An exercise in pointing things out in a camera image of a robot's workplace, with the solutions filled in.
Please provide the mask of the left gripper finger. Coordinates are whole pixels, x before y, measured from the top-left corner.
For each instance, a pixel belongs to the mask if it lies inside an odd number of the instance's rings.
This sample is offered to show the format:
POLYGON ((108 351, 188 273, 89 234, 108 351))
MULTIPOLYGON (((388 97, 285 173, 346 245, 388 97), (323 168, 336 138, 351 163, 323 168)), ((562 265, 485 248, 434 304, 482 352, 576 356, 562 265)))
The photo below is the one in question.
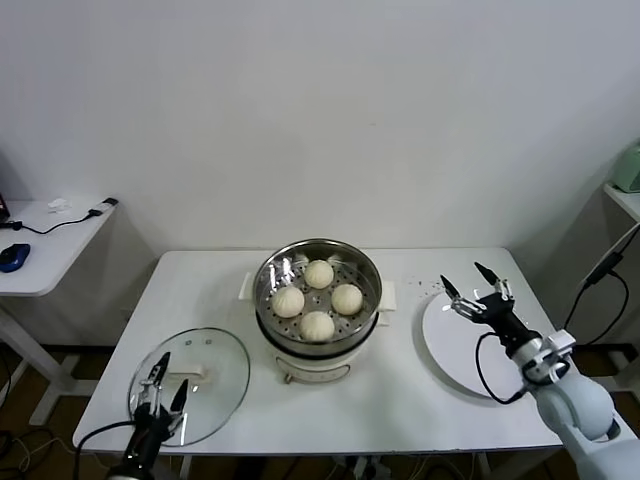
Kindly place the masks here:
POLYGON ((187 402, 187 396, 189 392, 189 380, 184 379, 176 391, 170 407, 169 407, 169 429, 175 430, 179 424, 182 422, 184 417, 184 407, 187 402))
POLYGON ((139 404, 149 403, 156 408, 160 403, 162 380, 166 374, 170 360, 170 353, 165 352, 153 365, 148 376, 140 381, 139 404))

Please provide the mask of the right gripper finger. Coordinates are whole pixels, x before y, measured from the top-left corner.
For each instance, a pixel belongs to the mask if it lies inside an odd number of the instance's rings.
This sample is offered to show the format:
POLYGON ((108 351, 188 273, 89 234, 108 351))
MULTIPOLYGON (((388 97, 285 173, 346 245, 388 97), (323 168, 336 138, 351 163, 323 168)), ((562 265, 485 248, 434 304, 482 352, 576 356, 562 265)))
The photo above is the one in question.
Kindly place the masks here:
POLYGON ((514 295, 507 279, 500 278, 492 269, 475 262, 474 266, 479 271, 485 281, 491 285, 494 290, 500 294, 503 300, 513 300, 514 295))
POLYGON ((444 275, 440 276, 445 294, 450 300, 450 307, 464 318, 476 318, 482 316, 486 306, 463 297, 456 287, 444 275))

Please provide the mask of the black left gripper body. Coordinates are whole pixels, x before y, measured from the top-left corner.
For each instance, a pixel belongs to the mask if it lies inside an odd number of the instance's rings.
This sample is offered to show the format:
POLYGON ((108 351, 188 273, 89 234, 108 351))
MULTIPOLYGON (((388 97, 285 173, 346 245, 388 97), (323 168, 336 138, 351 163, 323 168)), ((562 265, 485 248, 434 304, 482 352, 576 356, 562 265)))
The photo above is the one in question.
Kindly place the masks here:
POLYGON ((172 428, 174 417, 162 404, 154 409, 150 402, 142 403, 135 409, 133 420, 135 425, 132 440, 134 442, 140 442, 146 434, 151 432, 157 435, 161 442, 174 435, 172 428))

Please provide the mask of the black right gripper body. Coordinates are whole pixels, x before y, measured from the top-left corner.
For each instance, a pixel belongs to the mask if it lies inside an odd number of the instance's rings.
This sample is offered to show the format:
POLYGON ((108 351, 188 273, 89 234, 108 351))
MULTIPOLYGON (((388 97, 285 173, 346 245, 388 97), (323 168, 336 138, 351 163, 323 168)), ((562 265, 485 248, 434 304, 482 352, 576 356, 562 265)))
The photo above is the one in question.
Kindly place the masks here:
POLYGON ((479 303, 485 309, 477 316, 478 322, 489 326, 506 350, 518 350, 533 339, 533 331, 513 312, 513 300, 504 300, 499 293, 493 293, 481 298, 479 303))

